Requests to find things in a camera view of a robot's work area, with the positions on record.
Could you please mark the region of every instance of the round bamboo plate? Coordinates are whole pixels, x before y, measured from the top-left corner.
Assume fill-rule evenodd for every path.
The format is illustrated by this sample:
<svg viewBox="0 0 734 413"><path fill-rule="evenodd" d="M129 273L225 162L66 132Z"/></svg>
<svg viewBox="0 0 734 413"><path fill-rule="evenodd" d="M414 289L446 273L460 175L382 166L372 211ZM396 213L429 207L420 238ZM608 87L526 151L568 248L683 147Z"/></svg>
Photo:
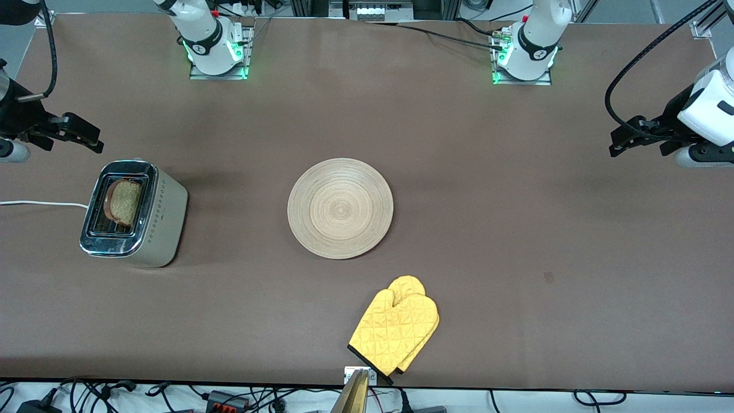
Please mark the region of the round bamboo plate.
<svg viewBox="0 0 734 413"><path fill-rule="evenodd" d="M382 175L356 159L336 158L307 170L288 198L288 223L316 255L348 259L371 250L393 220L393 194Z"/></svg>

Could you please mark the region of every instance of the toaster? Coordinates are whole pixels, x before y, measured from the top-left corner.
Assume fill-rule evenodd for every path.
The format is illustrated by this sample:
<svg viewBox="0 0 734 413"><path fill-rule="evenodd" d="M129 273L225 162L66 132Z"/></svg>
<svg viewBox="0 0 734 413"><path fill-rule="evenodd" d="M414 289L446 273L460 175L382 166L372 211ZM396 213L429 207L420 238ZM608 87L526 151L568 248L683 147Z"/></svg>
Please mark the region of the toaster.
<svg viewBox="0 0 734 413"><path fill-rule="evenodd" d="M108 219L103 210L107 190L121 179L141 185L130 226ZM136 267L163 267L176 254L188 198L183 185L149 162L112 162L95 184L79 245L90 256L124 259Z"/></svg>

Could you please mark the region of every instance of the white cable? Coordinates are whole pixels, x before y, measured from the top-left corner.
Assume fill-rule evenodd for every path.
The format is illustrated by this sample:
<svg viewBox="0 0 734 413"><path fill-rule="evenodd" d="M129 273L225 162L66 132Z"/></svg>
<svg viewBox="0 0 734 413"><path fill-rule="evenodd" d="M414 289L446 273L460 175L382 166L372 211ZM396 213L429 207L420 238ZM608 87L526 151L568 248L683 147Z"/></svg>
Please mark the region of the white cable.
<svg viewBox="0 0 734 413"><path fill-rule="evenodd" d="M34 204L34 205L59 205L61 207L81 207L89 209L88 205L76 204L74 202L45 202L45 201L0 201L0 205L21 205L21 204Z"/></svg>

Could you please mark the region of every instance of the bread slice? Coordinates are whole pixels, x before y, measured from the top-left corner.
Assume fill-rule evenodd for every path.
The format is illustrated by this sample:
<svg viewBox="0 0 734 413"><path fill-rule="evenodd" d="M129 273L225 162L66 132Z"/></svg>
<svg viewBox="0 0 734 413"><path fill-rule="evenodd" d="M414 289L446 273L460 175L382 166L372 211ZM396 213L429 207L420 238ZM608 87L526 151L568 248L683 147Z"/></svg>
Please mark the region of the bread slice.
<svg viewBox="0 0 734 413"><path fill-rule="evenodd" d="M102 209L104 215L117 225L132 226L135 221L142 185L120 179L107 188Z"/></svg>

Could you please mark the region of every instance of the quilted fabric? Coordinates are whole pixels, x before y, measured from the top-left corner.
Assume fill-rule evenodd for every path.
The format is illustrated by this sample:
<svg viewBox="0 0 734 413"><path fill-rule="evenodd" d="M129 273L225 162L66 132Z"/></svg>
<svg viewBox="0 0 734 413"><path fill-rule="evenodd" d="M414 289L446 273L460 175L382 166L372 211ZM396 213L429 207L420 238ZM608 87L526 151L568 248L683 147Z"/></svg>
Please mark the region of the quilted fabric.
<svg viewBox="0 0 734 413"><path fill-rule="evenodd" d="M426 294L426 288L423 286L420 280L418 280L414 276L402 276L398 277L390 283L390 286L388 287L388 290L392 290L395 293L395 299L393 301L393 305L396 306L400 301L403 300L404 297L407 297L408 295L412 294L420 294L425 295ZM418 345L416 345L415 348L413 348L412 351L408 354L405 359L403 359L402 362L398 363L397 371L398 373L404 373L405 370L408 369L410 366L410 363L413 362L415 357L418 355L418 353L423 350L423 346L426 345L426 342L428 342L428 339L431 338L433 335L433 332L436 331L436 328L438 327L438 323L440 322L440 317L436 315L436 324L433 325L433 328L431 328L431 331L421 340Z"/></svg>
<svg viewBox="0 0 734 413"><path fill-rule="evenodd" d="M438 322L432 299L412 294L395 305L395 296L392 290L378 292L349 341L349 349L385 378L424 342Z"/></svg>
<svg viewBox="0 0 734 413"><path fill-rule="evenodd" d="M402 276L396 278L390 283L388 290L392 290L395 293L395 301L393 305L396 306L403 298L413 294L426 294L426 288L421 284L421 281L414 276Z"/></svg>

